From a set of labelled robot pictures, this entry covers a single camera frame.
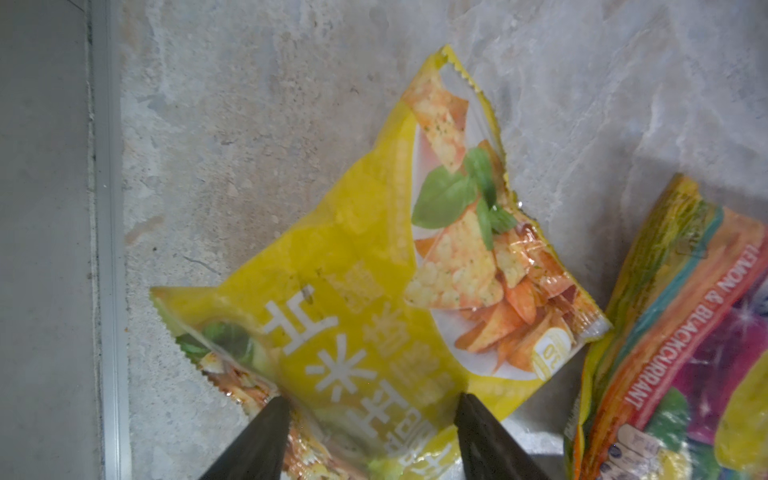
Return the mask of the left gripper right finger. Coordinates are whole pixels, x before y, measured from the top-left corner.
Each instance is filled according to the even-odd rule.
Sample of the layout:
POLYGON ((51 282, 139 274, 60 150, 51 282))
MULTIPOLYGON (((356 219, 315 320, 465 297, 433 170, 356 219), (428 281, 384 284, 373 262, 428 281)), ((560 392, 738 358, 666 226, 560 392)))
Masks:
POLYGON ((548 479, 474 394, 460 395, 454 425, 467 480, 548 479))

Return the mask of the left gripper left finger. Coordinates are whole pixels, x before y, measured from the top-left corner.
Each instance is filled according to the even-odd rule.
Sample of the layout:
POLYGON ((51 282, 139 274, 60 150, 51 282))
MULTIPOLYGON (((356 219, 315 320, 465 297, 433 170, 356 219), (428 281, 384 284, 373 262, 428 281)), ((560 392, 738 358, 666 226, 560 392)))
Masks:
POLYGON ((290 403, 284 397, 270 400, 200 480, 279 479, 288 445, 290 413, 290 403))

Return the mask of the yellow green chips packet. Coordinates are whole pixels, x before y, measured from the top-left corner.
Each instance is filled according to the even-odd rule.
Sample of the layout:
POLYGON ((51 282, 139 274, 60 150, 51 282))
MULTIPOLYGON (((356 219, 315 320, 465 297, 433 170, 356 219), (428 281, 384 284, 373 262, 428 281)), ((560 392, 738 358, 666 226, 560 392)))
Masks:
POLYGON ((247 415, 290 401, 283 479, 437 479, 462 393, 505 418, 610 327, 522 210, 447 46, 311 213, 220 285, 150 298, 247 415))

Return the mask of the pink Fox's candy packet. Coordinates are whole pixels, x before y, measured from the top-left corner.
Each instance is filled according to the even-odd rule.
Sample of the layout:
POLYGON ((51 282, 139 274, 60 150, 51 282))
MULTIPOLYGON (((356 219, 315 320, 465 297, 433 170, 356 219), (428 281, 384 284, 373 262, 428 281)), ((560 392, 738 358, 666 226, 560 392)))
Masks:
POLYGON ((767 475, 767 227, 676 174, 587 352, 565 433, 571 479, 767 475))

